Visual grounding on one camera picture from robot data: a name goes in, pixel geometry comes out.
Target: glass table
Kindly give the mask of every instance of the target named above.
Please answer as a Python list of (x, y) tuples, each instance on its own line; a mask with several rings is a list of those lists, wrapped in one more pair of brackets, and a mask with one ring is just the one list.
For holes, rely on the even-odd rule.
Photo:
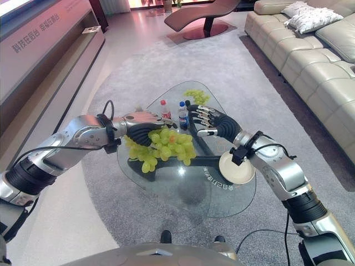
[[(179, 102), (190, 100), (194, 104), (193, 97), (184, 96), (191, 89), (202, 90), (205, 95), (210, 96), (206, 105), (225, 113), (211, 91), (196, 81), (186, 81), (169, 89), (149, 105), (148, 110), (159, 114), (160, 100), (164, 99), (170, 108), (172, 119), (178, 125)], [(196, 125), (195, 129), (200, 128), (201, 125)], [(142, 173), (143, 162), (129, 159), (129, 149), (123, 140), (117, 153), (122, 171), (151, 195), (204, 217), (233, 216), (245, 210), (255, 195), (256, 177), (247, 184), (237, 185), (224, 179), (219, 170), (220, 156), (233, 145), (216, 136), (197, 137), (193, 126), (186, 131), (180, 128), (177, 131), (193, 136), (197, 157), (191, 159), (190, 166), (171, 157), (166, 162), (159, 159), (154, 172)]]

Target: black joint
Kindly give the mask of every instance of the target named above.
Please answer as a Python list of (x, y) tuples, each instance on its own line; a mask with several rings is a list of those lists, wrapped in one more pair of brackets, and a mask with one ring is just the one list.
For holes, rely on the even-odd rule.
[(39, 194), (42, 189), (52, 185), (56, 178), (38, 168), (28, 158), (6, 173), (6, 179), (13, 187), (30, 195)]
[(312, 222), (327, 214), (327, 209), (313, 191), (282, 201), (282, 204), (295, 223)]
[(121, 145), (121, 139), (115, 140), (114, 131), (117, 131), (117, 129), (114, 128), (112, 121), (109, 120), (104, 114), (98, 114), (97, 118), (101, 122), (101, 124), (106, 128), (106, 134), (108, 137), (108, 143), (104, 146), (106, 153), (112, 154), (114, 152), (117, 152), (117, 147)]
[(249, 151), (243, 146), (239, 146), (238, 149), (232, 148), (229, 153), (233, 154), (232, 162), (240, 166), (245, 157), (247, 157)]
[(251, 139), (249, 139), (249, 141), (248, 141), (247, 144), (245, 145), (245, 148), (246, 148), (247, 150), (250, 150), (251, 147), (253, 146), (253, 144), (254, 144), (262, 135), (264, 135), (264, 133), (261, 132), (261, 131), (258, 131), (257, 133), (255, 133), (255, 134), (253, 135), (253, 137), (252, 137)]

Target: grapes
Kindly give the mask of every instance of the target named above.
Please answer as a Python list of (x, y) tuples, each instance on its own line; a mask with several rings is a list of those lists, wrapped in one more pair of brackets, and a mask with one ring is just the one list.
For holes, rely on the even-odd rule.
[(142, 164), (142, 172), (143, 173), (148, 173), (150, 170), (150, 164), (148, 162), (144, 162)]
[(192, 96), (194, 98), (194, 102), (201, 105), (205, 105), (210, 99), (210, 97), (205, 95), (204, 91), (202, 90), (187, 90), (184, 95)]
[(153, 133), (153, 134), (151, 134), (150, 139), (152, 140), (152, 142), (158, 143), (159, 140), (160, 140), (160, 136), (159, 136), (159, 134), (157, 134), (157, 133)]
[(164, 128), (149, 132), (148, 137), (152, 140), (151, 147), (138, 145), (129, 137), (124, 137), (129, 148), (129, 157), (143, 162), (141, 168), (143, 173), (154, 172), (158, 164), (157, 159), (166, 162), (171, 156), (176, 156), (179, 161), (188, 166), (191, 164), (191, 159), (196, 157), (190, 135)]

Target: white pillow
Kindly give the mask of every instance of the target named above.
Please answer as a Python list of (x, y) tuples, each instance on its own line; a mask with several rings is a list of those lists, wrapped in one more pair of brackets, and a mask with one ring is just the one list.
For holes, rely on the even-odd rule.
[(296, 28), (296, 32), (301, 34), (313, 32), (328, 24), (343, 19), (333, 10), (328, 8), (315, 8), (314, 10), (306, 11), (299, 15), (294, 15), (289, 20), (285, 21), (285, 26), (291, 25)]
[(315, 8), (307, 5), (307, 3), (297, 1), (287, 6), (284, 10), (281, 11), (281, 13), (284, 13), (288, 15), (290, 18), (292, 18), (294, 15), (299, 15), (305, 11), (313, 10), (313, 9)]

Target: gray carpet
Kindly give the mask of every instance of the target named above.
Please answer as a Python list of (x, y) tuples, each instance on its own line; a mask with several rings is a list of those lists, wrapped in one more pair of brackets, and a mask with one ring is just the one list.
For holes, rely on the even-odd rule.
[[(337, 216), (355, 242), (352, 213), (355, 194), (347, 192), (314, 146), (293, 113), (265, 77), (239, 39), (238, 29), (209, 39), (178, 45), (162, 40), (125, 61), (96, 93), (89, 113), (98, 114), (112, 99), (115, 115), (148, 106), (170, 87), (186, 80), (204, 83), (227, 114), (243, 129), (262, 130), (284, 144), (303, 168), (318, 197)], [(173, 242), (208, 246), (221, 234), (237, 247), (250, 231), (284, 230), (286, 210), (258, 174), (256, 196), (242, 213), (228, 218), (204, 218), (170, 206), (132, 183), (120, 170), (116, 155), (92, 152), (83, 160), (93, 203), (119, 245), (158, 241), (163, 229)], [(289, 236), (292, 265), (302, 265), (297, 236)], [(243, 243), (246, 265), (285, 265), (283, 235), (258, 232)]]

